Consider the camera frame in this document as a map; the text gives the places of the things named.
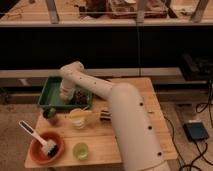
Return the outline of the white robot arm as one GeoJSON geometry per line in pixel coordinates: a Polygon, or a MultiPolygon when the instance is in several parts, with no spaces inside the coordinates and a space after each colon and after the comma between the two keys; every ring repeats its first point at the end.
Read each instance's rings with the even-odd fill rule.
{"type": "Polygon", "coordinates": [[[170,171],[139,90],[130,83],[112,83],[83,73],[76,61],[60,68],[60,91],[73,96],[75,86],[107,101],[125,171],[170,171]]]}

